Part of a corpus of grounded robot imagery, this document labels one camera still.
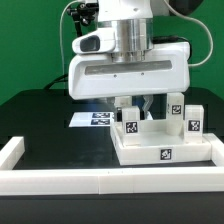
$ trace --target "cable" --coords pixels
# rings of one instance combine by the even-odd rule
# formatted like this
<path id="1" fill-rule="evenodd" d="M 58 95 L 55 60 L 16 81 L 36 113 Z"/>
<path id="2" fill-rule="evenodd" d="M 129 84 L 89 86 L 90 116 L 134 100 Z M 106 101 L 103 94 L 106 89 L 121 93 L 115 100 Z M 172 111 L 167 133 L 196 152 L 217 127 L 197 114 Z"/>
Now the cable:
<path id="1" fill-rule="evenodd" d="M 65 75 L 62 75 L 62 76 L 56 78 L 56 79 L 53 80 L 51 83 L 47 84 L 47 85 L 44 87 L 44 89 L 45 89 L 45 90 L 50 89 L 55 83 L 59 83 L 59 82 L 68 82 L 68 79 L 65 79 L 65 78 L 67 78 L 67 77 L 68 77 L 68 74 L 65 74 Z"/>
<path id="2" fill-rule="evenodd" d="M 59 37 L 60 37 L 60 50 L 61 50 L 61 62 L 62 62 L 62 74 L 65 74 L 65 57 L 64 57 L 64 47 L 63 47 L 63 37 L 62 37 L 62 31 L 63 31 L 63 18 L 64 14 L 66 13 L 66 10 L 69 6 L 72 4 L 78 3 L 78 2 L 83 2 L 83 0 L 76 0 L 70 2 L 63 10 L 61 14 L 61 19 L 60 19 L 60 31 L 59 31 Z"/>
<path id="3" fill-rule="evenodd" d="M 205 62 L 207 62 L 209 60 L 209 58 L 211 57 L 212 55 L 212 52 L 213 52 L 213 48 L 214 48 L 214 44 L 213 44 L 213 39 L 212 39 L 212 35 L 209 31 L 209 29 L 207 28 L 207 26 L 202 23 L 200 20 L 197 20 L 197 19 L 194 19 L 194 18 L 191 18 L 191 17 L 188 17 L 188 16 L 184 16 L 182 14 L 180 14 L 179 12 L 177 12 L 175 9 L 173 9 L 170 4 L 167 2 L 167 0 L 163 0 L 164 3 L 167 5 L 167 7 L 169 8 L 169 10 L 176 16 L 182 18 L 182 19 L 185 19 L 185 20 L 188 20 L 188 21 L 191 21 L 191 22 L 194 22 L 198 25 L 200 25 L 206 32 L 206 34 L 208 35 L 208 39 L 209 39 L 209 43 L 210 43 L 210 51 L 207 55 L 207 57 L 202 60 L 201 62 L 199 63 L 196 63 L 196 64 L 189 64 L 188 66 L 189 67 L 197 67 L 197 66 L 200 66 L 200 65 L 203 65 Z"/>

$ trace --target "white plastic frame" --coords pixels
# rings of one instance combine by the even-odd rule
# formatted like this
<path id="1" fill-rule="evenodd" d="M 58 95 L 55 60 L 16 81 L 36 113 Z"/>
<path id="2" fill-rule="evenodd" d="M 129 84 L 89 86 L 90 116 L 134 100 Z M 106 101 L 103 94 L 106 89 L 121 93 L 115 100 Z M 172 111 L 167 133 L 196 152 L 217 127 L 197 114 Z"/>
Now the white plastic frame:
<path id="1" fill-rule="evenodd" d="M 140 134 L 137 136 L 132 134 L 126 136 L 122 131 L 122 123 L 112 122 L 110 126 L 111 139 L 120 164 L 178 163 L 212 159 L 212 144 L 207 139 L 207 135 L 201 137 L 201 143 L 194 141 L 185 143 L 182 139 L 183 136 L 171 136 L 166 133 L 167 122 L 166 119 L 139 121 Z M 172 158 L 161 160 L 161 151 L 167 149 L 172 150 Z"/>
<path id="2" fill-rule="evenodd" d="M 212 144 L 211 157 L 217 167 L 84 170 L 9 170 L 10 166 L 7 170 L 1 167 L 0 195 L 224 191 L 224 145 L 213 134 L 204 136 Z M 8 155 L 3 158 L 2 152 Z M 0 160 L 7 163 L 13 155 L 22 152 L 23 138 L 13 138 L 1 151 Z"/>

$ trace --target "black tabletop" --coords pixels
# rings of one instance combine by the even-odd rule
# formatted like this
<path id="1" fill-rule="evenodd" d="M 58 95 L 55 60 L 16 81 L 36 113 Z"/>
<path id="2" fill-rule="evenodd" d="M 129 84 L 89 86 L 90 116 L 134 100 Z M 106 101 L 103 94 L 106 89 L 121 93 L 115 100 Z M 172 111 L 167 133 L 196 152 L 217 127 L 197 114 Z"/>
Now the black tabletop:
<path id="1" fill-rule="evenodd" d="M 134 100 L 142 104 L 140 97 Z M 151 113 L 155 119 L 165 118 L 165 103 L 165 95 L 154 96 Z M 185 103 L 203 105 L 204 132 L 224 139 L 222 99 L 208 90 L 191 88 L 185 93 Z M 0 106 L 0 145 L 12 136 L 25 137 L 26 152 L 17 170 L 119 168 L 108 127 L 68 127 L 74 112 L 108 111 L 112 111 L 112 105 L 103 100 L 73 101 L 64 90 L 23 91 Z M 1 197 L 0 221 L 27 223 L 33 218 L 32 223 L 223 223 L 223 205 L 222 192 Z"/>

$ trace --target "green wall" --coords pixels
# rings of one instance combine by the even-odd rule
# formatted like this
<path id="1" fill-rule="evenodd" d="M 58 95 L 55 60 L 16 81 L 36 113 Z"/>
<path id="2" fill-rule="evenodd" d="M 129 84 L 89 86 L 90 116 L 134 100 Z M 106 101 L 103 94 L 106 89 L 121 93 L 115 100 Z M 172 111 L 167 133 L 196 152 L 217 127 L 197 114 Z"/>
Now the green wall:
<path id="1" fill-rule="evenodd" d="M 41 89 L 61 75 L 59 20 L 69 0 L 1 0 L 0 3 L 0 104 L 16 93 Z M 224 98 L 223 0 L 204 0 L 192 16 L 201 19 L 214 37 L 214 53 L 204 66 L 190 70 L 191 86 L 208 88 Z M 64 45 L 66 67 L 73 56 L 75 36 L 71 18 L 66 16 Z M 193 44 L 192 62 L 203 59 L 207 37 L 197 25 L 176 17 L 154 19 L 155 35 L 177 34 Z"/>

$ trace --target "white cube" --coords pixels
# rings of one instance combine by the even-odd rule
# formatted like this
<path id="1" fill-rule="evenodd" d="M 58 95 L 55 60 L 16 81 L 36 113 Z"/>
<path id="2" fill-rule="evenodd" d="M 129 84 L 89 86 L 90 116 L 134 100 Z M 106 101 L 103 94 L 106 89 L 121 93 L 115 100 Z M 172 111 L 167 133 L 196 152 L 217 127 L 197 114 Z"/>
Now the white cube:
<path id="1" fill-rule="evenodd" d="M 180 135 L 183 126 L 184 95 L 182 93 L 167 94 L 166 132 L 169 135 Z"/>
<path id="2" fill-rule="evenodd" d="M 137 106 L 122 108 L 123 145 L 140 144 L 140 110 Z"/>
<path id="3" fill-rule="evenodd" d="M 201 105 L 185 107 L 184 140 L 186 143 L 202 143 L 204 108 Z"/>

